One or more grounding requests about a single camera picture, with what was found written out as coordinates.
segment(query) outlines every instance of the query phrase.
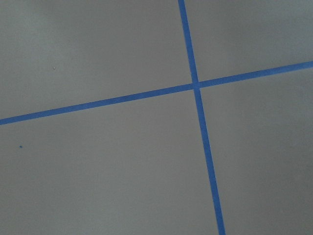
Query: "blue stripe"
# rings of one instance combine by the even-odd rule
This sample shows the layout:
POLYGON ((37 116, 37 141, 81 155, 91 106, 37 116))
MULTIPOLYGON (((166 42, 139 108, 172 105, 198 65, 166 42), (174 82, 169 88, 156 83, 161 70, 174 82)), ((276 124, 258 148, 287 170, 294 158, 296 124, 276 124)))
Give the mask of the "blue stripe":
POLYGON ((219 230, 219 235, 225 235, 225 227, 224 227, 220 197, 219 197, 219 192, 218 192, 217 183, 216 183, 212 153, 211 153, 210 142, 209 142, 209 135, 208 135, 208 131, 206 128, 202 97, 201 97, 201 92, 200 92, 200 84, 198 81, 197 68, 196 68, 196 62, 195 62, 194 52, 192 48, 192 41, 191 41, 191 35, 190 35, 190 30, 189 30, 189 25, 188 25, 185 2, 184 0, 178 0, 178 3, 179 3, 182 28, 183 28, 184 36, 185 36, 185 42, 186 42, 186 48, 187 48, 187 54, 188 54, 188 60, 189 60, 189 68, 190 68, 192 83, 194 86, 194 94, 195 94, 196 106, 197 106, 197 111, 198 111, 198 119, 199 119, 202 142, 203 142, 203 147, 204 147, 206 166, 207 166, 209 181, 210 181, 210 186, 211 186, 215 216, 217 220, 217 227, 219 230))
POLYGON ((85 103, 85 104, 78 104, 78 105, 73 105, 73 106, 68 106, 68 107, 63 107, 63 108, 58 108, 58 109, 51 109, 51 110, 46 110, 46 111, 37 112, 37 113, 31 113, 31 114, 26 114, 26 115, 21 115, 21 116, 16 116, 16 117, 0 119, 0 125, 9 124, 9 123, 18 122, 18 121, 30 120, 30 119, 35 119, 35 118, 42 118, 42 117, 47 117, 47 116, 52 116, 52 115, 57 115, 57 114, 70 113, 70 112, 75 112, 79 110, 91 109, 91 108, 96 108, 96 107, 101 107, 101 106, 106 106, 106 105, 111 105, 111 104, 137 100, 137 99, 145 99, 145 98, 164 95, 164 94, 183 92, 183 91, 188 91, 192 89, 193 89, 192 84, 186 84, 186 85, 181 85, 181 86, 154 90, 150 92, 142 92, 142 93, 131 94, 131 95, 126 95, 126 96, 121 96, 121 97, 116 97, 116 98, 111 98, 111 99, 104 99, 104 100, 99 100, 99 101, 85 103))
POLYGON ((284 73, 284 72, 291 72, 291 71, 296 71, 296 70, 304 70, 304 69, 309 69, 309 68, 313 68, 313 61, 304 62, 300 64, 294 64, 294 65, 287 65, 287 66, 272 68, 268 70, 248 72, 248 73, 243 73, 243 74, 229 76, 229 77, 221 77, 221 78, 216 78, 212 80, 207 80, 207 81, 200 82, 200 87, 201 88, 211 87, 211 86, 216 86, 216 85, 230 83, 230 82, 243 81, 243 80, 257 78, 257 77, 264 77, 264 76, 269 76, 269 75, 274 75, 274 74, 279 74, 279 73, 284 73))

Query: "gray floor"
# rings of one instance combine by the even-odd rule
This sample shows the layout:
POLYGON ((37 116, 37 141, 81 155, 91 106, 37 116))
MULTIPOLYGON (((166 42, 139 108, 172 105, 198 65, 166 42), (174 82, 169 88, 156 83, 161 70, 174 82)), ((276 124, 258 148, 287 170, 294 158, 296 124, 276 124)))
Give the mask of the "gray floor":
MULTIPOLYGON (((313 61, 311 1, 185 4, 200 81, 313 61)), ((0 122, 192 82, 176 0, 2 1, 0 32, 0 122)), ((313 234, 312 77, 201 89, 227 235, 313 234)), ((1 235, 219 234, 193 91, 1 125, 0 179, 1 235)))

